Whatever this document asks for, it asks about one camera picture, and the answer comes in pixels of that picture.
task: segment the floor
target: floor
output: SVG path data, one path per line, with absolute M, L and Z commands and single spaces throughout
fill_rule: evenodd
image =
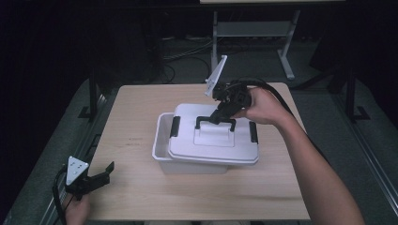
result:
M 309 66 L 317 42 L 296 40 L 288 54 L 296 79 L 288 81 L 276 53 L 283 42 L 283 39 L 274 38 L 226 38 L 220 41 L 219 53 L 228 55 L 222 80 L 248 76 L 294 87 L 320 74 Z M 209 39 L 205 37 L 163 40 L 164 65 L 160 76 L 151 83 L 202 83 L 210 72 L 208 43 Z M 398 214 L 391 206 L 394 199 L 386 194 L 398 187 L 395 175 L 398 172 L 395 163 L 398 159 L 398 131 L 360 82 L 357 82 L 356 105 L 362 106 L 371 119 L 352 124 L 341 107 L 344 105 L 344 91 L 338 95 L 330 94 L 327 90 L 329 80 L 327 77 L 305 90 L 292 90 L 304 126 L 352 192 L 366 224 L 398 224 Z M 56 172 L 68 156 L 95 153 L 95 143 L 100 139 L 117 88 L 105 88 L 108 91 L 99 100 L 99 113 L 94 121 L 89 122 L 87 118 L 79 118 L 82 108 L 89 104 L 88 81 L 82 83 L 4 224 L 53 224 L 56 214 L 51 187 Z M 358 141 L 360 137 L 366 143 Z M 376 161 L 366 157 L 369 153 Z M 381 178 L 377 176 L 380 168 L 384 173 Z M 256 221 L 255 224 L 258 223 L 311 224 L 310 221 Z M 134 222 L 89 221 L 87 224 Z

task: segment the metal frame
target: metal frame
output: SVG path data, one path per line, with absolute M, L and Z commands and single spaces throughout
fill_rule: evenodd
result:
M 287 22 L 218 22 L 217 11 L 213 18 L 213 49 L 211 53 L 211 70 L 218 65 L 218 37 L 284 37 L 286 42 L 278 50 L 284 73 L 288 80 L 294 80 L 295 75 L 287 60 L 287 52 L 296 30 L 300 11 L 296 10 L 291 21 Z

